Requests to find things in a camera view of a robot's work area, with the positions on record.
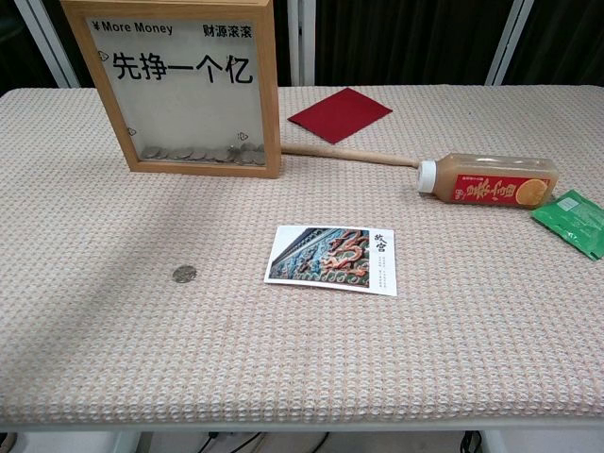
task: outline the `green packet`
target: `green packet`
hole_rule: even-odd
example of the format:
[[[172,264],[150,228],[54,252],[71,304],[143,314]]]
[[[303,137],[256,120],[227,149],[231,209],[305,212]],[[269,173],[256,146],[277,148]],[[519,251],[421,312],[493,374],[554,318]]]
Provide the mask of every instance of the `green packet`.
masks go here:
[[[532,217],[592,260],[604,256],[604,210],[575,191],[534,210]]]

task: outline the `coin box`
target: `coin box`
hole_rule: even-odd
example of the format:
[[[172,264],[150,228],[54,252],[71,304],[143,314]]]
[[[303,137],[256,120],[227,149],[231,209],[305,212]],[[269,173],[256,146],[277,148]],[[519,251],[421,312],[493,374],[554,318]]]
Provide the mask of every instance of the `coin box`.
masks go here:
[[[62,0],[132,171],[277,177],[272,0]]]

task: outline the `dark curtain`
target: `dark curtain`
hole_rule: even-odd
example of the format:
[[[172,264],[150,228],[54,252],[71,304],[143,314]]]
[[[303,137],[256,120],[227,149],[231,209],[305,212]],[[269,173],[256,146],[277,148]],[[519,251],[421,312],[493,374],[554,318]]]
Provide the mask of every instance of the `dark curtain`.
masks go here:
[[[604,1],[536,0],[504,83],[604,86]]]
[[[287,0],[273,0],[273,2],[278,85],[279,87],[290,87],[292,71],[290,68],[290,35],[287,27]]]
[[[12,0],[0,0],[0,96],[16,88],[56,87]]]
[[[317,85],[484,84],[512,0],[317,0]]]
[[[74,68],[75,76],[77,77],[80,86],[92,87],[91,75],[88,72],[82,54],[79,52],[76,38],[74,38],[72,29],[69,27],[69,23],[67,22],[67,18],[65,17],[65,13],[63,12],[59,0],[42,0],[42,3],[46,8],[50,21],[55,27],[55,31],[57,31],[61,44],[63,44],[63,49],[65,49],[67,58],[69,59],[72,68]]]

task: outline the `plastic bottle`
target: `plastic bottle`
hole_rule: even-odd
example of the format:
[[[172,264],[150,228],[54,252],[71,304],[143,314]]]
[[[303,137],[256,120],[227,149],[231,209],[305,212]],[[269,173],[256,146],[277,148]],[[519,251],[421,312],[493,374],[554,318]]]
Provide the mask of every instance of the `plastic bottle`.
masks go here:
[[[451,203],[534,209],[547,201],[558,181],[550,159],[449,154],[419,163],[417,190]]]

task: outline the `red label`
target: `red label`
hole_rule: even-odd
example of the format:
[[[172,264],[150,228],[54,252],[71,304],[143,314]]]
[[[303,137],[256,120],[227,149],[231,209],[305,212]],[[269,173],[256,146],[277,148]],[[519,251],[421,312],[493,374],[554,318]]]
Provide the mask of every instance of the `red label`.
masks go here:
[[[511,176],[458,175],[451,201],[496,205],[537,205],[549,179]]]

